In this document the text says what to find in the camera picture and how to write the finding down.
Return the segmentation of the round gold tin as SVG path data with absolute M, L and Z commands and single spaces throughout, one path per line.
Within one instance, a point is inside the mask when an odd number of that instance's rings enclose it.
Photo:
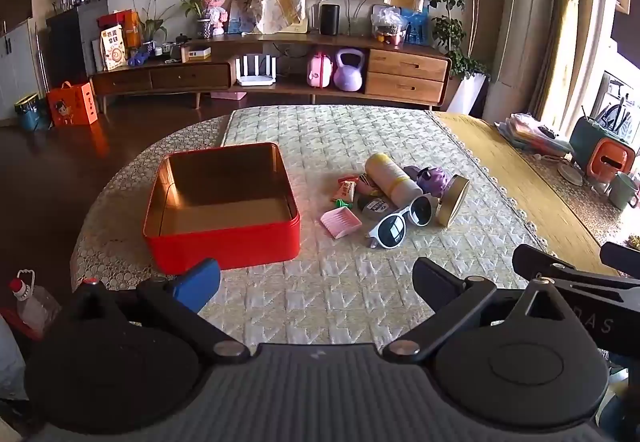
M 466 193 L 469 191 L 470 181 L 464 176 L 452 176 L 439 199 L 436 220 L 443 228 L 449 228 L 458 214 Z

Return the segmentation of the white round sunglasses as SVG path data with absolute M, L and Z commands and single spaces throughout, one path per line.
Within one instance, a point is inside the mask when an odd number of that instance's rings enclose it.
M 394 249 L 405 240 L 408 224 L 426 228 L 436 216 L 439 200 L 430 194 L 416 196 L 409 205 L 383 218 L 370 229 L 367 238 L 372 248 Z

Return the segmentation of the purple spiky toy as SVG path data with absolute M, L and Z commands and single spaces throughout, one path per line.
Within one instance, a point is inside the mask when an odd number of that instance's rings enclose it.
M 442 198 L 451 180 L 450 174 L 440 167 L 405 166 L 404 171 L 423 193 L 436 198 Z

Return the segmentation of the white yellow cylinder bottle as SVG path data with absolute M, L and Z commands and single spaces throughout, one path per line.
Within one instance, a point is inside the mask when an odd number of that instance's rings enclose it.
M 423 191 L 390 156 L 383 153 L 371 155 L 364 164 L 367 176 L 398 208 L 411 204 Z

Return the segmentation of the pink plastic tray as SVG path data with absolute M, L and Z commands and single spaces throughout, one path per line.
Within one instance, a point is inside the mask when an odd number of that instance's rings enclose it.
M 360 219 L 348 207 L 338 207 L 322 214 L 320 223 L 334 238 L 339 240 L 362 227 Z

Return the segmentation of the red candy wrapper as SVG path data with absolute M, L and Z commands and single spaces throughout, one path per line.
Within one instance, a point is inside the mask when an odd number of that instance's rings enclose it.
M 332 202 L 352 204 L 356 197 L 358 176 L 345 176 L 338 180 L 337 190 L 331 197 Z

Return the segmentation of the orange tissue box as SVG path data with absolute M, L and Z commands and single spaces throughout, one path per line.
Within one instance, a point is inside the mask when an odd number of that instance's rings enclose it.
M 619 172 L 630 173 L 636 152 L 626 143 L 610 138 L 597 142 L 587 162 L 586 175 L 609 184 Z

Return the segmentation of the quilted table mat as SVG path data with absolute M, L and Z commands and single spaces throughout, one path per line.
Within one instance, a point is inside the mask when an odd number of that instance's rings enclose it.
M 514 199 L 434 114 L 373 106 L 269 106 L 238 110 L 224 145 L 279 147 L 300 213 L 300 251 L 285 262 L 225 272 L 203 309 L 209 323 L 254 348 L 276 344 L 384 346 L 428 317 L 411 269 L 428 257 L 458 277 L 501 287 L 524 282 L 512 268 L 518 245 L 546 241 Z M 357 208 L 333 235 L 322 217 L 343 176 L 363 173 L 383 153 L 400 166 L 439 167 L 469 181 L 448 225 L 409 225 L 396 248 L 371 237 L 376 217 Z

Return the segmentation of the red metal tin box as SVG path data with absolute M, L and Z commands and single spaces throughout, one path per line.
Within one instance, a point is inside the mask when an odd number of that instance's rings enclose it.
M 142 236 L 166 275 L 205 259 L 231 270 L 296 258 L 300 212 L 279 147 L 262 142 L 166 156 Z

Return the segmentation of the plastic bottle red cap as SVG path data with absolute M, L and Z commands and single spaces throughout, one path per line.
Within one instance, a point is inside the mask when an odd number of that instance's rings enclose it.
M 17 301 L 18 316 L 41 338 L 61 311 L 60 304 L 36 283 L 36 273 L 30 269 L 19 270 L 9 288 Z

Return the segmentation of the orange gift box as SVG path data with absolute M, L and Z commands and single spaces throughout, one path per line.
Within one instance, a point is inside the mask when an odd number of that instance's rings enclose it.
M 61 87 L 47 93 L 47 101 L 55 127 L 90 126 L 98 120 L 90 82 L 70 84 L 64 81 Z

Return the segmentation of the teal bucket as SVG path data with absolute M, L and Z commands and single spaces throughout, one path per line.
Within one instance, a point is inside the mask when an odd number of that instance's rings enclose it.
M 38 93 L 25 95 L 14 104 L 14 110 L 24 131 L 48 130 L 51 127 L 46 101 Z

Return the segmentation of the white wifi router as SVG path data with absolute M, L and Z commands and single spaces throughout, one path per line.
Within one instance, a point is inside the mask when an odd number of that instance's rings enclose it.
M 270 54 L 245 54 L 235 59 L 236 83 L 241 87 L 270 87 L 277 80 L 277 58 Z

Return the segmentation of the purple kettlebell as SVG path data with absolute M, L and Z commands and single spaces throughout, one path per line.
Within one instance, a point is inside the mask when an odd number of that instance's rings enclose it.
M 358 58 L 356 66 L 346 64 L 343 61 L 345 56 L 353 56 Z M 364 54 L 357 49 L 341 49 L 335 55 L 336 69 L 333 76 L 333 82 L 337 89 L 345 92 L 356 92 L 362 87 L 362 69 L 364 65 Z

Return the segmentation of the snack box with cartoon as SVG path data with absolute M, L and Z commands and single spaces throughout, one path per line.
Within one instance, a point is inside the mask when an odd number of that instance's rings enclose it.
M 127 63 L 127 52 L 122 35 L 122 26 L 116 25 L 101 32 L 102 54 L 106 70 L 124 66 Z

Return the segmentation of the pink small case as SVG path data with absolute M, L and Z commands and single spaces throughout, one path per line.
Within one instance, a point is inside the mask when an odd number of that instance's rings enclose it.
M 307 84 L 312 88 L 327 88 L 333 74 L 333 61 L 330 54 L 316 52 L 307 63 Z

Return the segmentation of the wooden tv cabinet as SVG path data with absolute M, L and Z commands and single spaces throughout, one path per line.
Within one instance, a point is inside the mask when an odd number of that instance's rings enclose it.
M 307 84 L 307 63 L 312 54 L 335 55 L 341 49 L 364 54 L 362 87 L 345 92 L 335 87 Z M 439 106 L 446 95 L 450 61 L 427 46 L 393 46 L 375 38 L 318 34 L 223 35 L 183 43 L 179 61 L 150 58 L 140 66 L 122 66 L 98 72 L 91 78 L 94 95 L 104 101 L 119 95 L 173 93 L 230 94 L 277 93 L 334 96 L 364 100 Z M 249 88 L 236 83 L 235 59 L 245 54 L 270 54 L 277 58 L 277 80 L 270 87 Z

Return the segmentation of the pink plush doll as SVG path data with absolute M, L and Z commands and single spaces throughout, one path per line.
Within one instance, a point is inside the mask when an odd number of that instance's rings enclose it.
M 201 8 L 200 23 L 204 39 L 221 36 L 228 23 L 227 0 L 198 0 Z

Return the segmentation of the black smart speaker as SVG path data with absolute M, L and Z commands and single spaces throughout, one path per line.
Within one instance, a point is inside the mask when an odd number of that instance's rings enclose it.
M 340 31 L 340 7 L 323 3 L 319 10 L 319 32 L 324 36 L 336 36 Z

